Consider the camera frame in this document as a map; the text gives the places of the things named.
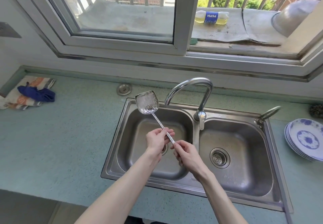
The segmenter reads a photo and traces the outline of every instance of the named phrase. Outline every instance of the faucet handle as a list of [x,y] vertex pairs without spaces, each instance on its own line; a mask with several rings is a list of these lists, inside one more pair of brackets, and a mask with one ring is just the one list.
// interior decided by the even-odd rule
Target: faucet handle
[[204,130],[204,121],[206,119],[206,112],[199,111],[197,113],[197,116],[199,117],[199,120],[200,120],[200,130]]

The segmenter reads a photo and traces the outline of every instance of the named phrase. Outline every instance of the spatula head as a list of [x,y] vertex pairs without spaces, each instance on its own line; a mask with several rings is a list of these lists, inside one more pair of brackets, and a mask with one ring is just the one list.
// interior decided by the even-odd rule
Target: spatula head
[[139,112],[152,114],[159,108],[159,102],[154,91],[146,91],[135,96]]

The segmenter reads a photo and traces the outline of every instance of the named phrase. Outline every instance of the double sink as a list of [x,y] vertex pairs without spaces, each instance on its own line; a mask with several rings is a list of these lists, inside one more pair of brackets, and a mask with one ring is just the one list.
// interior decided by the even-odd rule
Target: double sink
[[[258,114],[203,108],[206,119],[198,122],[194,119],[198,107],[167,103],[160,102],[156,116],[165,127],[174,129],[175,141],[182,139],[196,147],[232,202],[291,211],[268,120],[258,124]],[[125,174],[146,150],[146,134],[159,127],[152,115],[139,112],[135,99],[128,98],[101,177],[116,180]],[[206,196],[194,176],[179,166],[170,143],[162,155],[147,186]]]

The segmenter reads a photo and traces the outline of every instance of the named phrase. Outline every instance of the spatula handle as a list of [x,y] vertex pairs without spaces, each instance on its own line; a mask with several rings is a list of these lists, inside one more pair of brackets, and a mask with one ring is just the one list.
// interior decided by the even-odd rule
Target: spatula handle
[[[155,119],[156,119],[156,120],[157,120],[157,122],[159,123],[160,127],[161,127],[162,129],[164,129],[163,124],[160,122],[160,120],[157,118],[157,116],[156,116],[154,113],[152,113],[152,115],[155,117]],[[172,144],[174,144],[174,143],[175,143],[175,141],[174,141],[174,139],[170,136],[170,134],[167,132],[167,133],[166,133],[166,135],[168,136],[168,138],[169,138],[169,140],[172,142]]]

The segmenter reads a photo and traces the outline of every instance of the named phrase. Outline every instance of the metal bowl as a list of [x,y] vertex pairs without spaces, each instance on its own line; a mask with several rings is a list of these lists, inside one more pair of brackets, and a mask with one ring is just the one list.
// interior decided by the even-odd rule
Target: metal bowl
[[271,24],[280,34],[289,37],[318,3],[318,0],[293,2],[281,12],[275,14],[271,19]]

